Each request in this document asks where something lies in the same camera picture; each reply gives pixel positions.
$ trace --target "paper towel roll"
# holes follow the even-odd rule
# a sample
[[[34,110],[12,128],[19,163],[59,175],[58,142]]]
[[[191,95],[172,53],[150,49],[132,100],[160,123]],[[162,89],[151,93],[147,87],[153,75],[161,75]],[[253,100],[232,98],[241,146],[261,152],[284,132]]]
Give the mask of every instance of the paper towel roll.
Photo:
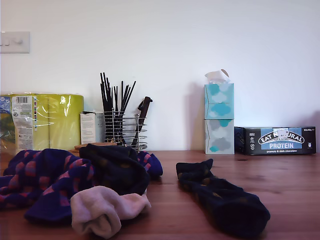
[[[48,95],[51,149],[70,150],[81,144],[80,113],[83,110],[84,97],[81,95]]]
[[[17,97],[25,101],[17,104]],[[24,149],[73,149],[81,143],[80,113],[84,97],[72,94],[11,94],[16,153]],[[21,117],[21,113],[31,114]]]

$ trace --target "tissue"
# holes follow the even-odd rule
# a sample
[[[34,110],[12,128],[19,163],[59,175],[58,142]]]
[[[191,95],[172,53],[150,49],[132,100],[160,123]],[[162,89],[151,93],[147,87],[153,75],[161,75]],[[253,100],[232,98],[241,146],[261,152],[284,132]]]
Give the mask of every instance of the tissue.
[[[211,71],[204,75],[210,84],[227,84],[230,82],[229,75],[226,70]]]

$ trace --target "barcode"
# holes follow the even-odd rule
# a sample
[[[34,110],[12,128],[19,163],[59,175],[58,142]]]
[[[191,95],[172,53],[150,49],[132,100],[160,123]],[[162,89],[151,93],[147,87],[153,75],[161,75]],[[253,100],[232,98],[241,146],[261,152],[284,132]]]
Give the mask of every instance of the barcode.
[[[28,103],[28,97],[27,96],[17,96],[16,102],[18,104],[27,104]]]

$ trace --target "plastic wrap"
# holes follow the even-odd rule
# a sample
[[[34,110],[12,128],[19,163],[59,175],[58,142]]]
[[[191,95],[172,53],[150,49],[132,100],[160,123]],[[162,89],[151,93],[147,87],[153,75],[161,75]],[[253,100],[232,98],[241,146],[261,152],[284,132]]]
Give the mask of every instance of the plastic wrap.
[[[84,98],[72,94],[0,96],[1,156],[21,150],[73,149],[81,144]]]

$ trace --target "wire basket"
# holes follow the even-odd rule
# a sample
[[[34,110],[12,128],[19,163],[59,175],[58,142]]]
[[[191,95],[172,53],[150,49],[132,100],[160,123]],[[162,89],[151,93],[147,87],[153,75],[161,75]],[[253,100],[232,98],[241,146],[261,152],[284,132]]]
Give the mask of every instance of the wire basket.
[[[105,111],[105,142],[116,143],[119,146],[131,146],[137,152],[148,147],[147,130],[142,129],[146,117],[141,118],[139,114],[134,117],[126,117],[122,111]]]

